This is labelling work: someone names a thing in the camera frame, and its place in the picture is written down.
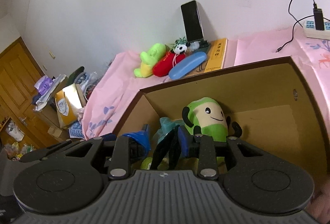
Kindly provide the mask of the person's hand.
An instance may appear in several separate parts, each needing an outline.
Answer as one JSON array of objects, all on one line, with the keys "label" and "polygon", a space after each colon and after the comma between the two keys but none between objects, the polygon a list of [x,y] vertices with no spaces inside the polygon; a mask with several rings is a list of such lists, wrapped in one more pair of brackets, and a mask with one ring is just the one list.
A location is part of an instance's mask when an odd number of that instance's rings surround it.
[{"label": "person's hand", "polygon": [[315,218],[319,223],[329,223],[330,221],[330,186],[329,180],[327,180],[320,188],[319,192],[316,193],[310,205],[307,207],[307,212]]}]

